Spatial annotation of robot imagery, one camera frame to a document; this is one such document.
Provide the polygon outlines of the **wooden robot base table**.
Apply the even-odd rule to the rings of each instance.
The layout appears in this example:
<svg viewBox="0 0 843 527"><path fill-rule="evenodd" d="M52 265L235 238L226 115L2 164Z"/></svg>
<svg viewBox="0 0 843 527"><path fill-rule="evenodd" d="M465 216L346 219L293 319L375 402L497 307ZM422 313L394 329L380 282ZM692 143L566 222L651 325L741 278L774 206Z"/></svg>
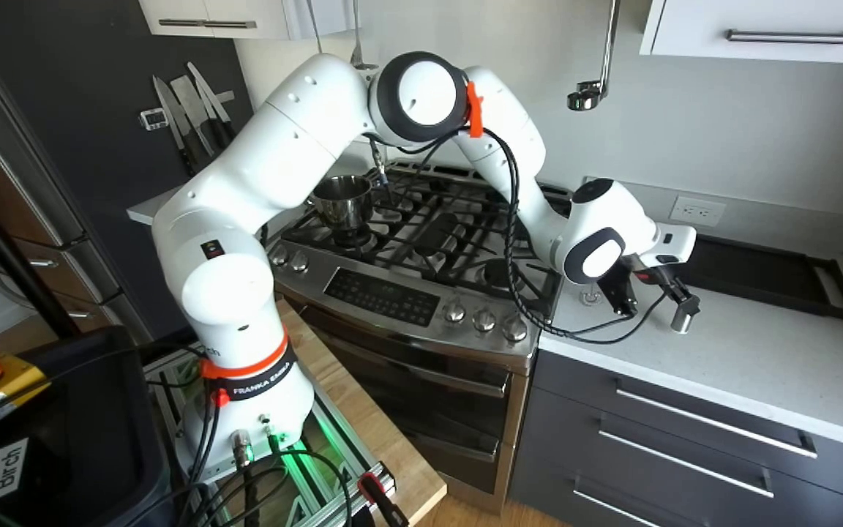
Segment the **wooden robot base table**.
<svg viewBox="0 0 843 527"><path fill-rule="evenodd" d="M305 436L235 474L226 456L213 484L178 487L187 527L419 527L447 484L370 398L317 331L279 306L291 345L317 388Z"/></svg>

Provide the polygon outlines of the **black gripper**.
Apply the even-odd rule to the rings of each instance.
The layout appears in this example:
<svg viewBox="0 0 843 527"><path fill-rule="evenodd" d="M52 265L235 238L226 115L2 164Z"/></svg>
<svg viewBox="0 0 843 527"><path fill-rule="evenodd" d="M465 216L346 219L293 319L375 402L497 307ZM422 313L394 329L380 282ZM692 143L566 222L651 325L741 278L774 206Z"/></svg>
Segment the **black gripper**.
<svg viewBox="0 0 843 527"><path fill-rule="evenodd" d="M693 297L681 278L675 278L667 266L640 266L639 262L617 262L599 282L599 294L613 306L617 316L636 316L639 298L632 294L632 285L659 285L681 313L697 316L699 313L699 297Z"/></svg>

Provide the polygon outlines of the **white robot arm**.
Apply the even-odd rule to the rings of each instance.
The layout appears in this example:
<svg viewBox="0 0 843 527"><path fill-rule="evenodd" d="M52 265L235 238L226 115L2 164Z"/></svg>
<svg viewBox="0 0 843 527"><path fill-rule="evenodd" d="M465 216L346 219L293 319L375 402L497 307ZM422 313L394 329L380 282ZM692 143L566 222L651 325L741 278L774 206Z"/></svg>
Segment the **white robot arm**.
<svg viewBox="0 0 843 527"><path fill-rule="evenodd" d="M580 184L560 213L538 189L541 133L493 70L415 49L367 79L337 55L313 55L153 216L166 291L209 350L198 374L212 392L185 432L217 456L273 453L296 442L313 413L313 383L293 361L258 232L317 200L339 209L337 232L358 235L377 181L330 168L359 139L456 148L504 200L532 254L574 285L693 254L692 225L651 219L615 180Z"/></svg>

